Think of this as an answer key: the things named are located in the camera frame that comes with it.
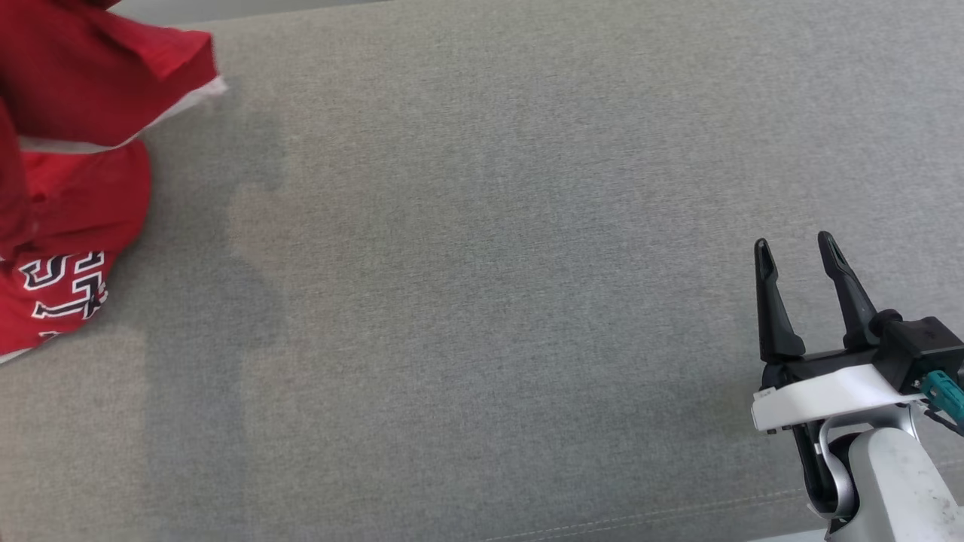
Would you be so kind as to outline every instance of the silver curved bracket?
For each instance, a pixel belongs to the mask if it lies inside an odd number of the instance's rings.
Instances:
[[[844,463],[830,452],[830,430],[835,427],[846,427],[867,423],[872,427],[893,427],[905,431],[918,441],[917,427],[914,425],[914,411],[917,410],[916,403],[909,403],[904,406],[887,405],[864,412],[845,414],[827,419],[820,427],[819,444],[817,454],[823,458],[827,465],[827,470],[834,478],[834,486],[837,489],[837,508],[828,512],[819,513],[826,519],[846,517],[853,513],[856,495],[850,474],[847,472]]]

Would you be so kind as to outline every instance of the stitched seam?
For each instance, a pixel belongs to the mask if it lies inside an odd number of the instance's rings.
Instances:
[[[714,506],[721,506],[721,505],[733,504],[733,503],[737,503],[737,502],[752,501],[753,499],[769,499],[769,498],[771,498],[771,497],[779,497],[779,496],[781,496],[781,495],[789,495],[789,494],[791,494],[791,493],[799,493],[799,492],[801,492],[801,491],[803,491],[803,488],[802,488],[802,487],[796,488],[796,489],[789,489],[789,490],[786,490],[786,491],[777,491],[777,492],[775,492],[775,493],[765,493],[765,494],[761,494],[761,495],[753,495],[753,496],[750,496],[750,497],[742,497],[742,498],[740,498],[740,499],[730,499],[730,500],[728,500],[728,501],[714,501],[714,502],[707,502],[707,503],[704,503],[704,504],[696,504],[696,505],[690,505],[690,506],[680,506],[679,508],[668,508],[668,509],[666,509],[666,510],[658,510],[658,511],[656,511],[656,512],[643,512],[643,513],[641,513],[641,514],[632,514],[632,515],[630,515],[630,516],[622,516],[622,517],[618,517],[618,518],[610,518],[610,519],[599,520],[599,521],[595,521],[595,522],[588,522],[588,523],[580,523],[580,524],[574,524],[574,525],[567,525],[567,526],[565,526],[565,527],[543,528],[543,529],[540,529],[540,530],[531,530],[531,531],[529,531],[529,532],[520,532],[520,533],[518,533],[518,534],[506,534],[506,535],[503,535],[503,536],[496,536],[496,537],[494,537],[494,538],[486,538],[485,540],[480,540],[479,542],[493,542],[494,540],[506,540],[506,539],[509,539],[509,538],[520,538],[520,537],[523,537],[523,536],[530,536],[530,535],[532,535],[532,534],[543,534],[543,533],[546,533],[546,532],[555,532],[555,531],[558,531],[558,530],[567,530],[567,529],[570,529],[570,528],[591,527],[591,526],[593,526],[593,525],[601,525],[601,524],[606,524],[606,523],[621,522],[621,521],[632,520],[632,519],[636,519],[636,518],[645,518],[645,517],[651,517],[651,516],[658,516],[658,515],[662,515],[662,514],[672,514],[672,513],[674,513],[674,512],[686,512],[686,511],[690,511],[690,510],[699,510],[699,509],[701,509],[701,508],[710,508],[710,507],[714,507]]]
[[[794,501],[794,500],[796,500],[796,499],[797,499],[797,497],[781,497],[780,499],[771,499],[771,500],[769,500],[769,501],[761,501],[761,502],[750,502],[750,503],[748,503],[748,504],[738,504],[738,505],[736,505],[736,506],[726,506],[726,507],[723,507],[723,508],[716,508],[716,509],[714,509],[714,510],[701,510],[701,511],[699,511],[699,512],[685,513],[685,514],[677,514],[677,515],[675,515],[675,516],[667,516],[667,517],[664,517],[664,518],[651,518],[651,519],[648,519],[648,520],[643,520],[643,521],[641,521],[641,522],[627,523],[627,524],[622,524],[622,525],[612,525],[612,526],[609,526],[609,527],[590,528],[590,529],[588,529],[588,530],[579,530],[579,531],[577,531],[577,532],[567,532],[567,533],[565,533],[565,534],[554,534],[553,536],[544,536],[544,537],[542,537],[542,538],[533,538],[533,539],[528,540],[528,541],[526,541],[526,542],[540,542],[541,540],[552,540],[552,539],[558,539],[558,538],[565,538],[565,537],[567,537],[567,536],[576,536],[576,535],[578,535],[578,534],[587,534],[587,533],[590,533],[590,532],[600,532],[600,531],[603,531],[603,530],[613,530],[613,529],[615,529],[615,528],[636,527],[636,526],[640,526],[640,525],[644,525],[644,524],[661,522],[661,521],[666,521],[666,520],[679,520],[679,519],[682,519],[682,518],[691,518],[691,517],[694,517],[694,516],[704,516],[704,515],[707,515],[707,514],[714,514],[714,513],[717,513],[717,512],[729,512],[729,511],[731,511],[731,510],[739,510],[739,509],[741,509],[741,508],[752,508],[752,507],[754,507],[754,506],[761,506],[761,505],[764,505],[764,504],[773,504],[773,503],[775,503],[775,502]]]

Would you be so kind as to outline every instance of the gray fabric surface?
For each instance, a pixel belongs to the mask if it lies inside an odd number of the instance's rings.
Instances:
[[[746,540],[819,527],[758,434],[753,241],[964,330],[964,6],[398,0],[213,23],[143,239],[0,367],[0,535]],[[923,423],[956,494],[964,454]]]

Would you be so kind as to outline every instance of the teal connector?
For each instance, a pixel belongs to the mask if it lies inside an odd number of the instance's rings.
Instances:
[[[936,409],[943,410],[958,427],[964,427],[964,392],[943,370],[929,372],[921,392]]]

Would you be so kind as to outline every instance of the robotic arm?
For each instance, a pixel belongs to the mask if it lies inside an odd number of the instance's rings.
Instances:
[[[918,440],[915,413],[964,436],[964,342],[935,317],[878,312],[833,236],[817,237],[846,333],[807,354],[793,332],[765,239],[755,246],[763,384],[758,430],[792,431],[811,508],[832,542],[964,540],[964,508]],[[950,417],[950,420],[939,413]],[[867,424],[859,431],[854,425]],[[832,437],[831,429],[851,427]]]

